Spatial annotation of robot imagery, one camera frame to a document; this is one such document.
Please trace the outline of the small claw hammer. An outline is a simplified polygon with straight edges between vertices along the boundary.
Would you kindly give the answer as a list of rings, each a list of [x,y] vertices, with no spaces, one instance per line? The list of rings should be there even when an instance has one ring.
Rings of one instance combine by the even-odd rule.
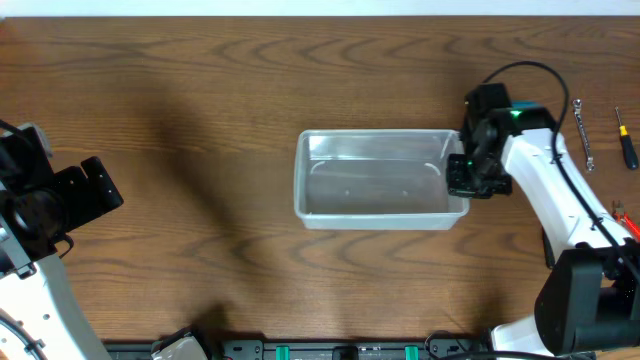
[[[545,265],[548,269],[552,269],[555,266],[556,260],[553,254],[553,249],[551,247],[549,238],[545,230],[542,230],[542,242],[543,242]]]

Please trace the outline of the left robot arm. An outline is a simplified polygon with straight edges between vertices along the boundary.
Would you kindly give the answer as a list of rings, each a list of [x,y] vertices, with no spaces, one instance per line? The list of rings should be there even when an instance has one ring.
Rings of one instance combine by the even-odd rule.
[[[99,158],[54,171],[37,125],[1,130],[1,351],[9,359],[106,359],[57,246],[72,247],[70,232],[123,199]]]

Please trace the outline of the blue white screw box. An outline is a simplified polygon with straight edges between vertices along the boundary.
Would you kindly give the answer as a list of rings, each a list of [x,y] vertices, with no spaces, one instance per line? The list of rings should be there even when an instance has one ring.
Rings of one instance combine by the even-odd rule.
[[[537,107],[541,107],[541,105],[535,101],[514,101],[512,103],[513,109],[528,109]]]

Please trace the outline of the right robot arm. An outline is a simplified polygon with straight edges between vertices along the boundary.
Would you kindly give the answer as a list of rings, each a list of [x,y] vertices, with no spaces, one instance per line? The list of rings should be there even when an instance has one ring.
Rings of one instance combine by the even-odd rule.
[[[514,103],[501,83],[465,97],[464,151],[449,157],[451,195],[525,194],[551,273],[532,315],[495,327],[493,351],[566,356],[639,344],[639,245],[608,213],[569,156],[550,112]]]

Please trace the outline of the clear plastic container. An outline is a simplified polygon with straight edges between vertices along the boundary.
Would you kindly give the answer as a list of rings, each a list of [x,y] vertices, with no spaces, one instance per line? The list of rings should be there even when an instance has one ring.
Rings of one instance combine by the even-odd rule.
[[[306,130],[294,161],[296,216],[313,230],[451,229],[470,210],[450,195],[449,129]]]

